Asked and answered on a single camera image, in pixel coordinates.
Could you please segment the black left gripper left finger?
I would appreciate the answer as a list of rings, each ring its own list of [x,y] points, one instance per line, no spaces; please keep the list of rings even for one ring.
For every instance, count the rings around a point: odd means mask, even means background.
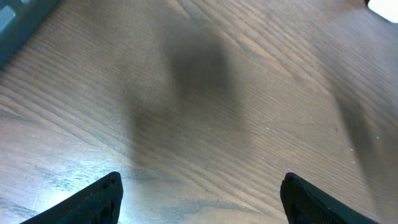
[[[22,224],[118,224],[123,198],[119,172],[111,172]]]

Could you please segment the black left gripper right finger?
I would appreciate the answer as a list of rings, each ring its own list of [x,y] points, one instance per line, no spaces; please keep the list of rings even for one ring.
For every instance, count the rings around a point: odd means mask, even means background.
[[[280,199],[289,224],[377,224],[293,172],[282,181]]]

